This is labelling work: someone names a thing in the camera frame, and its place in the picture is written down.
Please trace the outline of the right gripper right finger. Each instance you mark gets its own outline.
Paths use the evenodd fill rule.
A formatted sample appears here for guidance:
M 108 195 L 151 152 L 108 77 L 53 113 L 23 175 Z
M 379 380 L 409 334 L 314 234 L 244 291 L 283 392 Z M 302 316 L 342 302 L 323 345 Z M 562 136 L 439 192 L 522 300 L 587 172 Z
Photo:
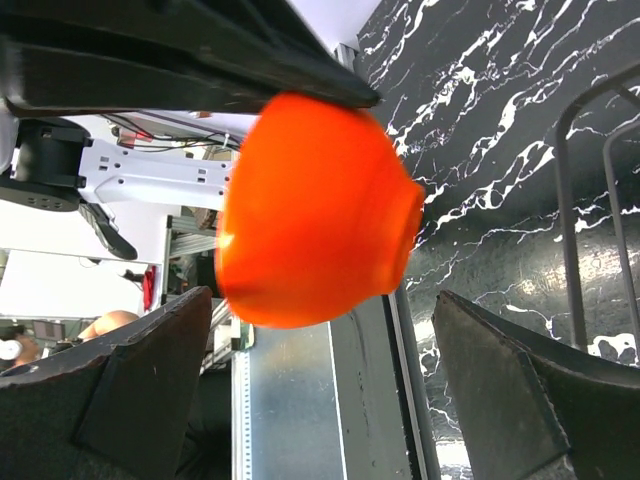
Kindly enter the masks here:
M 638 478 L 638 369 L 450 291 L 433 325 L 475 478 Z

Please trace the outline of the orange bowl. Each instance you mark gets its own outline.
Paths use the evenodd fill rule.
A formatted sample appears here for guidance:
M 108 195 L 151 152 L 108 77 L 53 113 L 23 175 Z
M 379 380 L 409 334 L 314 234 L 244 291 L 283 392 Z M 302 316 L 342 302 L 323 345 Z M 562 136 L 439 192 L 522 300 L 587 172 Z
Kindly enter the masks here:
M 424 199 L 369 112 L 280 94 L 231 173 L 219 288 L 260 327 L 333 320 L 400 285 Z

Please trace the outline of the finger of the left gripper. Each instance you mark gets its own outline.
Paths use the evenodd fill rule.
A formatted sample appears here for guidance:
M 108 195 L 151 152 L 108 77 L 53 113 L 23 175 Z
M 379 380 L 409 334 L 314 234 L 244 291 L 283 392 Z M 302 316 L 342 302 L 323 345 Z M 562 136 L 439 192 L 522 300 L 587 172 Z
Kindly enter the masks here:
M 19 117 L 256 114 L 285 91 L 353 108 L 380 100 L 286 1 L 1 5 L 1 96 Z

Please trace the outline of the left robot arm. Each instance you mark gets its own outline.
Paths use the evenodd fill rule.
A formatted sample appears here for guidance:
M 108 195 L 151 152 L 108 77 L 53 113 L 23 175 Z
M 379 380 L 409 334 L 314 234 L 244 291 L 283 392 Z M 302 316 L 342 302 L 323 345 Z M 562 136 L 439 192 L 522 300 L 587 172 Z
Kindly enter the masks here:
M 106 204 L 217 210 L 230 166 L 94 139 L 75 117 L 256 114 L 286 91 L 352 108 L 380 100 L 286 1 L 5 1 L 1 196 L 79 212 L 111 254 L 134 261 Z

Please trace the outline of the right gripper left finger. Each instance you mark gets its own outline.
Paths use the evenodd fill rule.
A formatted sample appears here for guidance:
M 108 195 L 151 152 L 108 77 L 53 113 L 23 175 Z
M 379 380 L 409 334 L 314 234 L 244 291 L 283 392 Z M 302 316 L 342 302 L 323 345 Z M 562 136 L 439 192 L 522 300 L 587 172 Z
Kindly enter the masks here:
M 2 478 L 173 478 L 211 313 L 210 290 L 194 288 L 2 373 Z

